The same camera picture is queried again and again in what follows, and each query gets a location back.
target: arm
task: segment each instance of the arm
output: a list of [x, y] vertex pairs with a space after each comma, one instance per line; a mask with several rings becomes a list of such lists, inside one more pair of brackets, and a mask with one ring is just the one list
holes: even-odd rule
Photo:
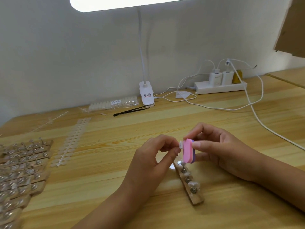
[[256, 182], [305, 212], [305, 172], [247, 146], [229, 132], [197, 124], [184, 139], [195, 140], [196, 161], [210, 161], [229, 173]]
[[[158, 151], [167, 152], [158, 163]], [[179, 142], [170, 136], [150, 138], [138, 148], [119, 189], [72, 229], [122, 228], [156, 190], [180, 153]]]

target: white light panel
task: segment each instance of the white light panel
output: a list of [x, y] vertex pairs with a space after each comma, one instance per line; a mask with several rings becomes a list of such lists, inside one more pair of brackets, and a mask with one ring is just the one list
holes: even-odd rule
[[70, 0], [71, 6], [80, 12], [119, 9], [180, 0]]

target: person's right hand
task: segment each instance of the person's right hand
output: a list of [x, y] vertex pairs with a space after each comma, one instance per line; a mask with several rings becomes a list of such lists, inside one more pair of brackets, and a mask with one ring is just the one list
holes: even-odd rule
[[197, 161], [209, 161], [247, 181], [256, 181], [264, 155], [215, 126], [198, 123], [183, 139], [192, 139]]

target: pink and purple sponge block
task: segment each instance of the pink and purple sponge block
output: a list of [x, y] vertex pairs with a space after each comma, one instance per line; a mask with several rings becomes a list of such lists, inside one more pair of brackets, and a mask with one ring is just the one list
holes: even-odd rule
[[186, 139], [183, 141], [183, 161], [186, 163], [193, 163], [195, 161], [195, 149], [193, 149], [192, 139]]

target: black tweezers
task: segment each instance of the black tweezers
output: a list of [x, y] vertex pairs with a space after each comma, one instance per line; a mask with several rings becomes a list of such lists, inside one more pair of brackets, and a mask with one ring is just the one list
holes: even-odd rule
[[134, 108], [134, 109], [127, 110], [127, 111], [124, 111], [124, 112], [115, 113], [113, 116], [116, 117], [116, 116], [121, 115], [121, 114], [142, 111], [142, 110], [145, 110], [145, 109], [147, 109], [147, 108], [145, 108], [145, 106], [142, 106], [142, 107]]

